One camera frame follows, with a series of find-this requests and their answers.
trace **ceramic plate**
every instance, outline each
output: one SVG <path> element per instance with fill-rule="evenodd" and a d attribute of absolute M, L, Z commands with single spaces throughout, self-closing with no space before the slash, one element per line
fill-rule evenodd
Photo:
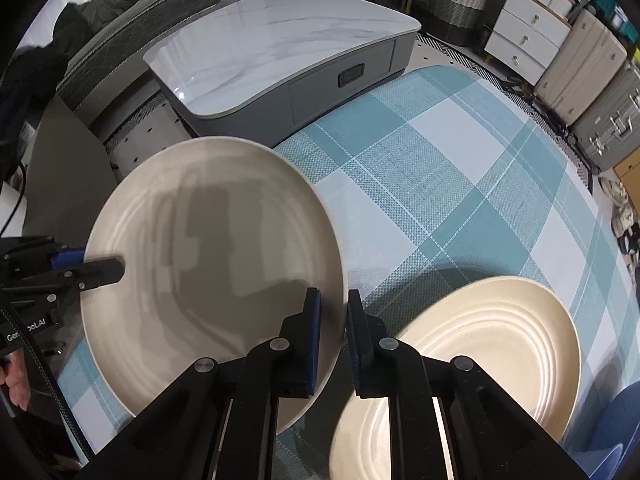
<path fill-rule="evenodd" d="M 580 346 L 571 317 L 544 286 L 512 276 L 472 283 L 429 307 L 398 338 L 428 357 L 473 358 L 556 442 L 562 437 L 580 383 Z M 386 480 L 390 464 L 386 399 L 351 397 L 334 434 L 332 480 Z"/>
<path fill-rule="evenodd" d="M 82 322 L 115 396 L 137 415 L 203 356 L 243 357 L 322 294 L 318 387 L 344 333 L 346 279 L 311 183 L 268 148 L 230 137 L 182 142 L 136 168 L 102 208 L 86 259 L 121 256 L 114 285 L 82 293 Z M 313 399 L 280 401 L 278 430 Z"/>

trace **white dresser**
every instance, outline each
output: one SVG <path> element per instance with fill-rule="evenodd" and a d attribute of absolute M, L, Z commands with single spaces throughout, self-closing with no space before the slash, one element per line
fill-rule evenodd
<path fill-rule="evenodd" d="M 485 50 L 535 85 L 571 27 L 573 0 L 507 0 Z"/>
<path fill-rule="evenodd" d="M 535 85 L 571 27 L 534 0 L 507 0 L 485 50 Z"/>

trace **silver suitcase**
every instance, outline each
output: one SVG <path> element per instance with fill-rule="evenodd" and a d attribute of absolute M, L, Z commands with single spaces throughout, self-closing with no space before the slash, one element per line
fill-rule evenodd
<path fill-rule="evenodd" d="M 574 124 L 593 173 L 613 168 L 640 146 L 640 71 L 628 61 Z"/>
<path fill-rule="evenodd" d="M 536 85 L 536 95 L 567 125 L 574 124 L 625 59 L 626 51 L 613 33 L 584 10 Z"/>

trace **black cable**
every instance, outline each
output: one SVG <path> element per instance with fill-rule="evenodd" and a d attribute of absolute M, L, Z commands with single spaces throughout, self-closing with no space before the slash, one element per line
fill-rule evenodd
<path fill-rule="evenodd" d="M 4 226 L 2 227 L 2 230 L 0 231 L 0 237 L 2 237 L 6 229 L 9 227 L 11 220 L 14 218 L 15 212 L 18 211 L 18 207 L 20 206 L 20 202 L 22 202 L 22 197 L 24 196 L 24 190 L 27 187 L 27 171 L 24 169 L 24 166 L 20 160 L 18 161 L 18 168 L 20 168 L 20 171 L 22 172 L 22 188 L 20 189 L 20 196 L 18 197 L 18 202 L 15 203 L 14 210 L 11 211 L 9 218 L 6 220 Z"/>
<path fill-rule="evenodd" d="M 88 460 L 92 459 L 95 456 L 94 450 L 89 445 L 89 442 L 84 436 L 84 433 L 82 433 L 82 430 L 80 430 L 78 422 L 76 421 L 71 408 L 69 407 L 64 395 L 62 394 L 60 386 L 58 386 L 58 382 L 53 376 L 53 373 L 51 373 L 49 365 L 47 365 L 42 351 L 40 350 L 39 346 L 37 345 L 35 339 L 31 335 L 27 327 L 25 327 L 18 313 L 15 311 L 14 306 L 9 301 L 9 298 L 7 298 L 6 294 L 2 290 L 0 290 L 0 312 L 4 315 L 12 328 L 22 338 L 24 346 L 27 348 L 34 361 L 36 362 L 36 366 L 38 367 L 38 370 L 44 378 L 44 381 L 47 384 L 47 388 L 49 388 L 49 390 L 51 391 L 53 399 L 58 405 L 60 415 L 62 415 L 62 418 L 66 422 L 66 425 L 68 426 L 71 434 L 74 436 L 76 442 L 78 443 L 78 446 L 84 453 L 84 456 Z"/>

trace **gray drawer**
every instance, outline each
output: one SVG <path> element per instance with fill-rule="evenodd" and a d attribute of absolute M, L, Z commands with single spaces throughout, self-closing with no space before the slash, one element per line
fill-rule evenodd
<path fill-rule="evenodd" d="M 389 72 L 395 39 L 318 67 L 289 85 L 295 124 L 303 124 L 364 90 Z"/>

